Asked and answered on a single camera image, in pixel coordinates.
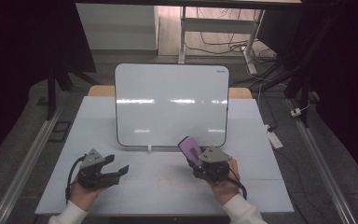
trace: person's arm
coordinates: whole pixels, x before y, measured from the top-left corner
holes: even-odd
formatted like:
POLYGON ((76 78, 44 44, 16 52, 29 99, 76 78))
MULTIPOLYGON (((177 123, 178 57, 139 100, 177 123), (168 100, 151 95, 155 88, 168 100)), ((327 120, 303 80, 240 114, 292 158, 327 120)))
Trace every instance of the person's arm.
POLYGON ((76 224, 81 223, 87 216, 89 209, 101 192, 105 189, 84 189, 76 182, 71 186, 71 197, 65 210, 56 217, 51 217, 49 224, 76 224))
MULTIPOLYGON (((231 169, 228 177, 232 179, 240 178, 238 165, 236 160, 228 162, 231 169)), ((216 199, 223 205, 223 209, 227 212, 232 224, 261 224, 263 221, 260 213, 254 205, 249 204, 240 194, 240 190, 234 184, 223 181, 221 183, 213 183, 207 181, 216 199)))

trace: whiteboard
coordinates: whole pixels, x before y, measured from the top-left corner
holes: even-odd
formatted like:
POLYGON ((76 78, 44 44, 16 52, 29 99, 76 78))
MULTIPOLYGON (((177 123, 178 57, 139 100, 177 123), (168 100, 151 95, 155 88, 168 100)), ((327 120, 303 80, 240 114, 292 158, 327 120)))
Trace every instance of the whiteboard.
POLYGON ((122 146, 177 147, 192 136, 202 147, 226 142, 229 72, 225 66, 117 66, 117 141, 122 146))

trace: white sleeve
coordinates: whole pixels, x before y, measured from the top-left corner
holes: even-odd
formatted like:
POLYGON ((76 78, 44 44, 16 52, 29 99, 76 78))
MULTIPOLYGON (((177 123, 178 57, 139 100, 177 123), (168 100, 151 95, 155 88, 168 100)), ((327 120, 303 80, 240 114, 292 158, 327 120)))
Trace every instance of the white sleeve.
POLYGON ((231 224, 266 223, 263 221, 256 207, 246 202, 240 194, 235 195, 230 201, 223 205, 223 209, 231 219, 231 224))
POLYGON ((68 201, 68 205, 65 210, 56 217, 51 217, 48 220, 48 224, 77 224, 81 223, 83 219, 87 216, 88 212, 77 207, 71 201, 68 201))

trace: black cable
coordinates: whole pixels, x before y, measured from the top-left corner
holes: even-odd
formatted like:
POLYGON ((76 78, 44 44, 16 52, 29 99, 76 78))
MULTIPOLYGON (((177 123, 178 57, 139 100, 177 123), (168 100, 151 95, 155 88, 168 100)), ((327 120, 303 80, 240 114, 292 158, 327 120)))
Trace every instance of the black cable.
POLYGON ((71 171, 69 172, 69 176, 68 176, 68 182, 66 184, 66 189, 65 189, 65 199, 66 199, 66 204, 68 204, 68 200, 71 196, 71 180, 72 180, 72 173, 74 172, 76 166, 78 163, 80 163, 81 161, 83 161, 86 158, 87 155, 84 155, 82 157, 80 157, 79 159, 77 159, 74 163, 74 165, 71 168, 71 171))
POLYGON ((267 51, 267 50, 269 50, 269 49, 270 49, 270 48, 260 50, 260 51, 258 52, 258 57, 261 57, 261 52, 267 51))
POLYGON ((268 81, 268 82, 270 82, 270 81, 272 81, 274 78, 281 76, 284 72, 285 72, 285 70, 284 70, 284 68, 283 68, 283 70, 282 70, 280 73, 278 73, 275 77, 272 77, 272 78, 269 78, 269 79, 266 79, 266 80, 257 80, 257 82, 262 82, 262 81, 268 81))
MULTIPOLYGON (((256 9, 255 9, 255 11, 256 11, 256 9)), ((254 20, 255 20, 255 11, 254 11, 254 20)))
POLYGON ((277 62, 276 58, 274 57, 261 57, 260 54, 262 51, 265 51, 267 49, 263 49, 260 52, 258 52, 258 56, 255 55, 255 50, 252 49, 253 59, 257 61, 258 63, 275 63, 277 62))
MULTIPOLYGON (((189 47, 186 42, 185 42, 185 46, 186 48, 188 49, 193 49, 191 47, 189 47)), ((203 51, 203 52, 207 52, 207 53, 212 53, 212 54, 226 54, 226 53, 231 53, 232 50, 228 50, 228 51, 222 51, 222 52, 212 52, 212 51, 209 51, 209 50, 205 50, 205 49, 193 49, 193 50, 199 50, 199 51, 203 51)))
MULTIPOLYGON (((268 73, 269 72, 269 70, 270 69, 273 69, 273 67, 274 67, 274 65, 275 64, 273 64, 271 67, 269 67, 264 73, 262 73, 260 76, 263 76, 263 75, 265 75, 266 73, 268 73)), ((250 78, 247 78, 247 79, 245 79, 245 80, 240 80, 240 81, 235 81, 235 82, 232 82, 231 84, 229 84, 228 86, 229 87, 232 87, 232 86, 234 86, 234 85, 236 85, 236 84, 240 84, 240 83, 243 83, 243 82, 248 82, 248 81, 251 81, 251 80, 254 80, 254 79, 258 79, 259 77, 250 77, 250 78)))
POLYGON ((275 63, 273 64, 271 67, 269 67, 264 73, 260 74, 258 77, 254 77, 254 76, 251 76, 251 77, 254 77, 255 79, 257 79, 256 82, 254 82, 250 87, 249 87, 249 90, 250 91, 254 91, 254 87, 261 81, 269 81, 269 79, 267 79, 267 77, 269 75, 272 74, 273 71, 275 71, 275 69, 277 69, 278 67, 280 67, 281 65, 279 63, 275 63))
POLYGON ((264 99, 266 100, 266 103, 267 103, 267 105, 268 105, 269 112, 271 113, 272 118, 273 118, 273 121, 274 121, 274 125, 273 125, 273 126, 269 126, 269 128, 267 129, 268 132, 272 132, 272 131, 274 131, 275 129, 278 128, 278 121, 277 121, 277 119, 275 118, 275 115, 274 115, 274 112, 272 111, 271 106, 269 105, 269 100, 267 99, 265 92, 263 92, 263 96, 264 96, 264 99))
POLYGON ((223 15, 221 15, 221 16, 219 16, 217 19, 220 19, 220 18, 222 18, 222 17, 224 17, 224 16, 226 16, 227 15, 227 12, 228 12, 228 10, 229 10, 229 8, 225 8, 223 11, 222 11, 222 14, 223 15))
POLYGON ((307 218, 305 217, 305 215, 302 213, 301 209, 298 207, 295 198, 289 193, 289 190, 287 190, 287 193, 289 194, 289 197, 293 199, 293 201, 294 201, 294 206, 295 206, 297 212, 298 212, 298 213, 300 214, 300 216, 302 217, 302 219, 305 221, 305 223, 310 224, 310 223, 308 222, 307 218))
POLYGON ((227 176, 226 181, 230 182, 231 184, 234 184, 235 186, 239 187, 242 190, 242 196, 245 200, 248 198, 248 192, 246 191, 246 187, 240 182, 240 179, 237 177, 237 175, 234 173, 234 171, 229 168, 232 174, 234 174, 235 178, 237 180, 234 180, 227 176))
MULTIPOLYGON (((225 15, 227 14, 228 8, 226 8, 225 10, 226 10, 225 14, 222 15, 222 16, 220 16, 219 18, 221 18, 221 17, 223 17, 223 16, 225 16, 225 15)), ((200 13, 202 14, 202 18, 204 18, 205 16, 204 16, 203 12, 202 12, 198 7, 197 7, 197 18, 200 17, 199 11, 200 11, 200 13)), ((240 13, 238 14, 237 20, 240 19, 240 15, 241 15, 241 9, 240 9, 240 13)), ((231 49, 231 46, 230 46, 231 44, 241 44, 241 46, 243 46, 244 44, 246 44, 246 43, 249 41, 249 40, 243 40, 243 41, 232 42, 232 39, 233 39, 234 35, 235 35, 235 34, 232 35, 232 37, 230 38, 229 42, 227 42, 227 43, 208 43, 208 42, 206 42, 206 41, 204 40, 204 37, 203 37, 202 32, 200 32, 201 40, 202 40, 202 42, 203 42, 204 44, 206 44, 206 45, 228 45, 228 47, 231 49)))

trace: human hand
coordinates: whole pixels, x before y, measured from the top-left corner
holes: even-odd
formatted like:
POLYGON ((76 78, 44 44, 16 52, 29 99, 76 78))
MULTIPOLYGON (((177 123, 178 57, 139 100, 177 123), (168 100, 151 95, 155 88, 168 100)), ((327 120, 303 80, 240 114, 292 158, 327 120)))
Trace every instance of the human hand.
POLYGON ((98 198, 100 193, 102 193, 106 189, 108 188, 85 189, 77 182, 76 177, 71 186, 71 197, 69 200, 71 200, 72 203, 87 212, 91 208, 94 201, 98 198))
MULTIPOLYGON (((237 178, 240 179, 237 161, 236 160, 228 161, 228 165, 232 171, 228 173, 228 177, 230 177, 231 179, 237 179, 237 178)), ((230 199, 232 199, 235 195, 237 195, 240 192, 240 189, 237 186, 226 180, 220 183, 214 183, 211 181, 206 181, 206 182, 209 184, 214 196, 221 204, 227 203, 230 199)))

